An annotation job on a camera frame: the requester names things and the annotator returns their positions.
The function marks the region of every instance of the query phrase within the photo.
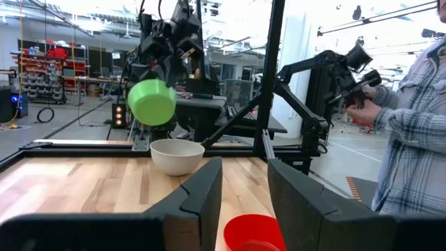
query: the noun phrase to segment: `red bin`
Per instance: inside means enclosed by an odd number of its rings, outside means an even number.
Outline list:
[[[266,215],[241,215],[224,227],[226,251],[286,251],[276,219]]]
[[[63,48],[54,48],[54,57],[66,59],[68,52]]]

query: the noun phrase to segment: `storage rack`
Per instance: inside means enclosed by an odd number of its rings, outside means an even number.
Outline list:
[[[31,102],[66,103],[65,87],[61,81],[63,59],[48,56],[11,53],[17,59],[22,90],[28,91]],[[20,63],[23,61],[23,72]]]
[[[88,76],[89,72],[88,72],[88,68],[87,68],[87,64],[88,64],[88,49],[87,46],[85,48],[82,47],[75,47],[75,49],[83,49],[84,51],[84,57],[75,57],[75,60],[73,60],[72,58],[66,59],[65,63],[64,63],[64,70],[73,70],[73,76],[75,75],[75,77],[79,77],[79,76]],[[77,83],[75,83],[74,80],[69,80],[69,79],[64,79],[63,80],[64,84],[65,84],[65,90],[66,91],[72,91],[72,92],[77,92]],[[81,83],[81,92],[86,95],[86,89],[87,89],[87,83],[83,82],[81,80],[78,81],[78,83]]]

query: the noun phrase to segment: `wooden table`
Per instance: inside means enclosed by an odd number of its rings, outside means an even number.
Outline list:
[[[224,250],[230,219],[274,215],[266,174],[267,164],[258,158],[223,159],[216,250]],[[167,176],[150,158],[27,158],[0,174],[0,222],[25,213],[142,212],[189,176]]]

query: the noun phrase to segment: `person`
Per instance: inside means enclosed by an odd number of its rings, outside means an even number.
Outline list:
[[[438,1],[446,23],[446,0]],[[393,92],[363,88],[364,107],[347,113],[391,132],[372,210],[446,213],[446,37],[424,50]]]

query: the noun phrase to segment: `white wall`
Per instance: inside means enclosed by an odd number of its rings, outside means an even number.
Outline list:
[[[290,63],[313,57],[313,40],[316,37],[316,29],[312,29],[309,13],[302,10],[294,12],[284,20],[283,27],[284,39],[279,69]],[[310,72],[310,70],[306,70],[294,74],[289,83],[291,92],[304,104],[307,97]],[[282,97],[274,96],[271,114],[288,130],[288,133],[280,134],[280,136],[288,138],[300,136],[302,118]]]
[[[17,51],[17,39],[21,38],[20,23],[18,20],[7,19],[8,24],[0,25],[0,69],[8,70],[17,66],[10,52]],[[30,30],[23,26],[23,36],[28,36]],[[0,81],[8,81],[7,75],[0,75]]]

